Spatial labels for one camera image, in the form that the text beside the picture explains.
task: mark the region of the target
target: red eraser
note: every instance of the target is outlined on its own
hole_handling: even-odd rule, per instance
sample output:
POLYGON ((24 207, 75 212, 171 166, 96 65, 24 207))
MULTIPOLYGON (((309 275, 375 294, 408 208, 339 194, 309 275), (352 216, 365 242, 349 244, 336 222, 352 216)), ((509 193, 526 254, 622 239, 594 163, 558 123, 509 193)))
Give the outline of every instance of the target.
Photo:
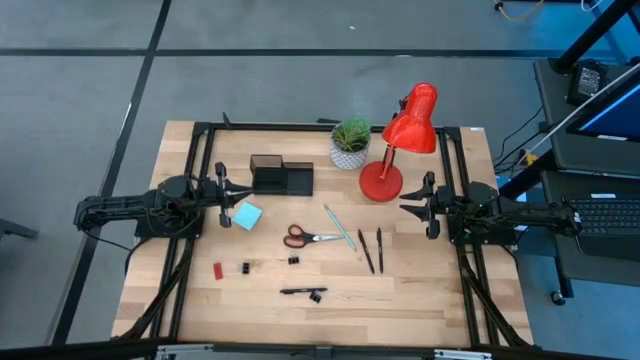
POLYGON ((222 265, 220 263, 213 264, 213 273, 216 275, 216 280, 222 279, 222 265))

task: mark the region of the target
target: blue pen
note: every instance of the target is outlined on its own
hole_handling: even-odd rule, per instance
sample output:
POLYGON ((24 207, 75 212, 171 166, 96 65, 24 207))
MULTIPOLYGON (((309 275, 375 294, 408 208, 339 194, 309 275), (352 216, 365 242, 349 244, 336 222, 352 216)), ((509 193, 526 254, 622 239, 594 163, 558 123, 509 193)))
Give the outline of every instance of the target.
POLYGON ((358 251, 358 249, 356 249, 356 244, 354 244, 353 241, 351 241, 351 238, 349 237, 347 232, 344 231, 344 229, 342 228, 342 225, 340 225, 340 223, 338 222, 338 219, 336 219, 336 216, 333 215, 333 212, 331 211, 331 209, 329 209, 327 204, 324 204, 324 208, 327 209, 327 212, 329 213, 329 216, 331 217, 331 220, 333 220, 334 224, 336 224, 336 226, 338 227, 338 230, 340 230, 342 235, 344 235, 344 238, 347 239, 347 241, 349 242, 349 246, 351 246, 353 251, 358 251))

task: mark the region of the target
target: potted plant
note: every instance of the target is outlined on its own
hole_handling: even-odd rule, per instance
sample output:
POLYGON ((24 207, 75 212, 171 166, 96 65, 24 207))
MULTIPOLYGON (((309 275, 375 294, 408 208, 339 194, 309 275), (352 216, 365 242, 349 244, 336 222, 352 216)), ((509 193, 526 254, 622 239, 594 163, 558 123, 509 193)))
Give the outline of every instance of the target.
POLYGON ((371 125, 367 120, 356 117, 343 121, 331 132, 331 161, 341 169, 358 169, 367 160, 370 143, 371 125))

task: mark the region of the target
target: lamp shade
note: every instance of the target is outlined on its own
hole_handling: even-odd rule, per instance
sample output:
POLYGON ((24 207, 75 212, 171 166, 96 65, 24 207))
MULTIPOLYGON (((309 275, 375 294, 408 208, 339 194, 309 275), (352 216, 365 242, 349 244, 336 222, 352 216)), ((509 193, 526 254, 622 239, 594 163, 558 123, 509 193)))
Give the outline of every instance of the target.
POLYGON ((384 128, 382 138, 406 151, 427 154, 436 151, 436 132, 431 125, 436 100, 435 86, 428 83, 414 86, 404 100, 404 109, 384 128))

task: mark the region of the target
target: black desk organizer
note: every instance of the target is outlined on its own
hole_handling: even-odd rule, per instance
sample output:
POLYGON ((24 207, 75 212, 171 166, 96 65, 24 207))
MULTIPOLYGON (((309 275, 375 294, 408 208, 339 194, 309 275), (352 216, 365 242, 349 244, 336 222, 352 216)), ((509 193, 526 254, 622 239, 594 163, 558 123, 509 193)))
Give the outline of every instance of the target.
POLYGON ((251 155, 253 193, 313 196, 313 163, 283 162, 281 155, 251 155))

